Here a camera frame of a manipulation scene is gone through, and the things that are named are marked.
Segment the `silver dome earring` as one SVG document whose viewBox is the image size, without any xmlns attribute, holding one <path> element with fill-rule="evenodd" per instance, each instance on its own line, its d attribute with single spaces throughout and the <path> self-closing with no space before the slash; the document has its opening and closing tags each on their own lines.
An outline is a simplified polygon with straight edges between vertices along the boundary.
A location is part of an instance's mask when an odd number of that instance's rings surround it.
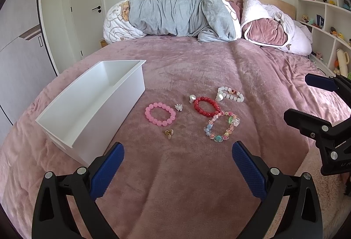
<svg viewBox="0 0 351 239">
<path fill-rule="evenodd" d="M 217 96 L 216 96 L 215 101 L 216 101 L 216 102 L 220 102 L 220 101 L 222 101 L 223 99 L 224 99 L 223 95 L 222 95 L 221 93 L 218 93 Z"/>
<path fill-rule="evenodd" d="M 196 96 L 195 95 L 190 95 L 189 96 L 189 103 L 194 103 L 196 101 Z"/>
</svg>

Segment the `gold earring pair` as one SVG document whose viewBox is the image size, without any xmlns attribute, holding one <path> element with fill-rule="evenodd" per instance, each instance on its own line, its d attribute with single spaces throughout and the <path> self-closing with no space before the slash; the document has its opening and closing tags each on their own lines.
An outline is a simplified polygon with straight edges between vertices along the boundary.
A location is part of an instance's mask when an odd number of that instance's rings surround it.
<svg viewBox="0 0 351 239">
<path fill-rule="evenodd" d="M 166 130 L 164 131 L 164 134 L 168 137 L 168 140 L 170 140 L 174 135 L 174 130 L 173 129 Z"/>
</svg>

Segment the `silver spiky earring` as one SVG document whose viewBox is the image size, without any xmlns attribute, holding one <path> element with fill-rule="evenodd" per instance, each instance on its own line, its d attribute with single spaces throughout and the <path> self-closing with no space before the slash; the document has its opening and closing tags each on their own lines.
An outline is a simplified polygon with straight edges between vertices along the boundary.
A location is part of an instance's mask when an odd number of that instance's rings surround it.
<svg viewBox="0 0 351 239">
<path fill-rule="evenodd" d="M 175 104 L 175 109 L 178 111 L 178 112 L 182 112 L 183 111 L 183 105 L 181 103 L 177 103 Z"/>
</svg>

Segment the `white display shelf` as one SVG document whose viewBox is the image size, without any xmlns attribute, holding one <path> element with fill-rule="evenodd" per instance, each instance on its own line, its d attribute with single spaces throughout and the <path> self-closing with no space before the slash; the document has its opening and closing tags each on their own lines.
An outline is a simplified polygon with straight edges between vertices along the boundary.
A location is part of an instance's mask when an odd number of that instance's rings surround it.
<svg viewBox="0 0 351 239">
<path fill-rule="evenodd" d="M 297 20 L 312 32 L 310 59 L 326 76 L 350 76 L 350 0 L 298 0 Z"/>
</svg>

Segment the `white storage box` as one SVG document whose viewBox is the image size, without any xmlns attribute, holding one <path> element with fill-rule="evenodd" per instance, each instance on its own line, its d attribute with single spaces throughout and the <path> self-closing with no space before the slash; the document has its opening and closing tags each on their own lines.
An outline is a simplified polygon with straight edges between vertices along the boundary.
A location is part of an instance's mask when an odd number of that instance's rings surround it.
<svg viewBox="0 0 351 239">
<path fill-rule="evenodd" d="M 53 143 L 84 166 L 107 150 L 145 91 L 143 60 L 100 61 L 36 118 Z"/>
</svg>

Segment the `pink velvet pillow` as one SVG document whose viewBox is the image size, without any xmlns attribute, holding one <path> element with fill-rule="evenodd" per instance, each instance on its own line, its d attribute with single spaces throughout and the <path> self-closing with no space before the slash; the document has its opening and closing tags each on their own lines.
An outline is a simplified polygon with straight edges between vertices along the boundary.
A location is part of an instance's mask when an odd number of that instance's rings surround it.
<svg viewBox="0 0 351 239">
<path fill-rule="evenodd" d="M 308 56 L 312 53 L 312 33 L 278 7 L 259 0 L 243 0 L 240 21 L 245 40 L 285 53 Z"/>
</svg>

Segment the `pink bed blanket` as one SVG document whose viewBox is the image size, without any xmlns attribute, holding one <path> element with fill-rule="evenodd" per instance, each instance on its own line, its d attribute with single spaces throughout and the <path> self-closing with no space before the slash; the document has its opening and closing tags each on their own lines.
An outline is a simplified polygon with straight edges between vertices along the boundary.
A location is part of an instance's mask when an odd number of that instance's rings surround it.
<svg viewBox="0 0 351 239">
<path fill-rule="evenodd" d="M 309 172 L 324 237 L 336 234 L 350 212 L 344 176 L 321 175 L 314 141 L 283 118 L 290 108 L 331 123 L 349 118 L 350 109 L 336 94 L 305 83 L 306 74 L 318 73 L 315 64 L 244 39 L 199 43 L 147 36 L 111 44 L 76 63 L 13 125 L 1 147 L 1 205 L 22 237 L 31 236 L 44 174 L 70 174 L 79 166 L 36 118 L 71 82 L 107 60 L 145 61 L 145 92 L 114 137 L 124 145 L 125 158 L 97 200 L 120 238 L 236 238 L 259 205 L 231 156 L 238 140 L 285 174 Z M 218 93 L 224 97 L 220 102 Z M 170 140 L 164 134 L 169 129 Z"/>
</svg>

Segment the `grey sliding wardrobe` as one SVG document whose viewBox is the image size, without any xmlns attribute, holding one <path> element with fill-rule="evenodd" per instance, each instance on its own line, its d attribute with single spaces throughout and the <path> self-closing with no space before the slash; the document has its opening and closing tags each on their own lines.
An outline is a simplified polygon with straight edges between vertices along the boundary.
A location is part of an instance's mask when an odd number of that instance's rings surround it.
<svg viewBox="0 0 351 239">
<path fill-rule="evenodd" d="M 1 139 L 57 77 L 42 33 L 39 0 L 6 0 L 1 8 Z"/>
</svg>

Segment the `grey duvet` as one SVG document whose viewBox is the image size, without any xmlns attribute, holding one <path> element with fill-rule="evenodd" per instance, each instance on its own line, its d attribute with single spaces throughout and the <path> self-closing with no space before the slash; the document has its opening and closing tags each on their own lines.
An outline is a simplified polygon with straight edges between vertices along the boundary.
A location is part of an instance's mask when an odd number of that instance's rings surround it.
<svg viewBox="0 0 351 239">
<path fill-rule="evenodd" d="M 231 42 L 242 36 L 235 10 L 225 0 L 130 0 L 129 22 L 146 35 Z"/>
</svg>

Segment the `wooden bedside table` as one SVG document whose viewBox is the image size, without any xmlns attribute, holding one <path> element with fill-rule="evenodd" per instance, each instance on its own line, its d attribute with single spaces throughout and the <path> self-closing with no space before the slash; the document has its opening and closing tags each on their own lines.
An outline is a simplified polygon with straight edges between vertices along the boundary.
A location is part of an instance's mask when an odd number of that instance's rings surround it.
<svg viewBox="0 0 351 239">
<path fill-rule="evenodd" d="M 105 46 L 107 46 L 107 43 L 106 43 L 106 41 L 105 41 L 104 39 L 102 39 L 102 40 L 100 41 L 100 46 L 101 46 L 102 48 L 104 48 Z"/>
</svg>

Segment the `white cartoon print pillow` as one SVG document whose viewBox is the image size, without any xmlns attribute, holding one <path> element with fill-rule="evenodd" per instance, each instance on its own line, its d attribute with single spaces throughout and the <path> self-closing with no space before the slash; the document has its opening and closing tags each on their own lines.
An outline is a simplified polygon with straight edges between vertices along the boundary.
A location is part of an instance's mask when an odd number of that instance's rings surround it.
<svg viewBox="0 0 351 239">
<path fill-rule="evenodd" d="M 108 10 L 103 35 L 107 44 L 118 41 L 143 38 L 146 35 L 129 22 L 130 0 L 118 2 Z"/>
</svg>

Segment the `white door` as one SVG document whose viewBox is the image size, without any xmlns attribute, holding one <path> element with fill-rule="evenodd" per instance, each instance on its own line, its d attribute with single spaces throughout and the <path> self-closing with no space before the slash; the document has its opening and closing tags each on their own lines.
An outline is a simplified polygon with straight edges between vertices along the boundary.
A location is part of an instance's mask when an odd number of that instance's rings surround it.
<svg viewBox="0 0 351 239">
<path fill-rule="evenodd" d="M 92 8 L 101 6 L 102 12 L 92 12 Z M 103 38 L 103 2 L 102 0 L 70 0 L 74 33 L 77 40 L 78 57 L 83 59 L 100 49 Z"/>
</svg>

